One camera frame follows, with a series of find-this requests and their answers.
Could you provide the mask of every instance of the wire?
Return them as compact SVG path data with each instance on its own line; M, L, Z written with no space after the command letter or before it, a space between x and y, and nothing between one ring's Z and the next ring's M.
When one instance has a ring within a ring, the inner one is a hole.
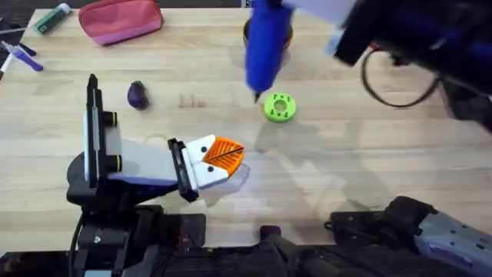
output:
M68 277L74 276L74 252L75 244L77 243L78 233L81 230L84 212L80 214L77 225L75 226L74 235L71 237L70 250L68 251Z
M334 251L333 249L329 249L326 246L318 246L318 248L319 249L322 249L322 250L324 250L326 252L329 252L329 253L331 253L333 255L336 255L337 257L342 258L342 259L344 259L344 260L346 260L348 262L351 262L351 263L355 264L356 266L358 266L358 267L360 267L362 269L365 269L365 270L369 271L370 273L372 273L372 274L374 274L376 276L379 276L379 277L387 277L386 275L384 275L383 273L379 272L378 270L371 268L369 265L366 265L363 262L359 262L359 261L357 261L357 260L355 260L353 258L347 257L346 255L341 254L341 253L339 253L337 251Z
M428 99L429 97L431 97L434 94L434 92L436 91L436 88L439 85L439 82L441 80L440 77L436 77L432 81L432 83L430 84L429 88L422 94L422 96L417 98L417 100L415 100L413 102L410 102L410 103L404 104L404 105L397 105L397 104L391 104L390 102L387 102L386 100L384 100L382 97L379 96L379 94L377 92L375 92L372 89L371 85L369 84L369 81L367 80L367 64L369 62L369 58L374 53L378 53L378 52L384 52L384 50L382 48L373 49L364 57L364 60L362 62L362 70L361 70L362 85L364 86L365 90L367 91L367 93L369 93L370 96L372 96L374 99L378 100L379 102L381 102L387 106L393 107L393 108L410 108L410 107L413 107L415 105L422 103L423 101L425 101L426 99Z

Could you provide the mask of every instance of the pen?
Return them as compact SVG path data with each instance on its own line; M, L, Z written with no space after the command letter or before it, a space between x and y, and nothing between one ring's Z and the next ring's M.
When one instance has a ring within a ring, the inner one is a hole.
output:
M32 59L31 56L26 53L20 46L13 46L8 44L7 42L2 42L2 44L3 48L5 48L10 54L30 65L35 71L40 72L44 69L42 65L38 64L34 59Z

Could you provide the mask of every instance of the pink pouch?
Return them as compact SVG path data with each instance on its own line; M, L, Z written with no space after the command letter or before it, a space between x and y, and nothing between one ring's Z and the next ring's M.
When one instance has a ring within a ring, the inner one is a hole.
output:
M78 20L100 45L159 30L164 22L155 0L102 0L82 8Z

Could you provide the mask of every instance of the wooden table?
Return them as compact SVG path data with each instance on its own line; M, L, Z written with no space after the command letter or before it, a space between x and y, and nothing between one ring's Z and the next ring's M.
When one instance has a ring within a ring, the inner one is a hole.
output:
M33 21L47 10L38 10ZM383 209L408 195L492 232L492 136L448 118L438 95L415 108L382 106L362 89L360 69L324 54L333 27L296 13L294 41L273 92L292 94L294 121L276 125L244 84L241 9L165 9L156 33L107 48L80 28L77 12L50 37L29 29L41 73L13 61L0 82L0 251L67 249L79 208L65 200L66 169L82 150L85 86L99 78L122 135L166 146L208 134L246 147L228 183L188 204L172 193L151 202L207 215L207 245L250 245L263 224L297 243L331 242L333 211ZM152 107L136 112L134 80ZM371 80L395 102L419 96L430 76L375 57Z

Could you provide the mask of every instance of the green marker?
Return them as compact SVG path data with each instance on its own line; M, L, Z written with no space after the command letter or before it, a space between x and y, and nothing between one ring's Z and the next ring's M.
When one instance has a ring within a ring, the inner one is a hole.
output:
M39 19L34 24L34 28L41 35L46 35L51 30L53 30L58 25L58 23L65 19L70 14L70 12L70 7L65 3L61 3L56 8L53 8L43 18Z

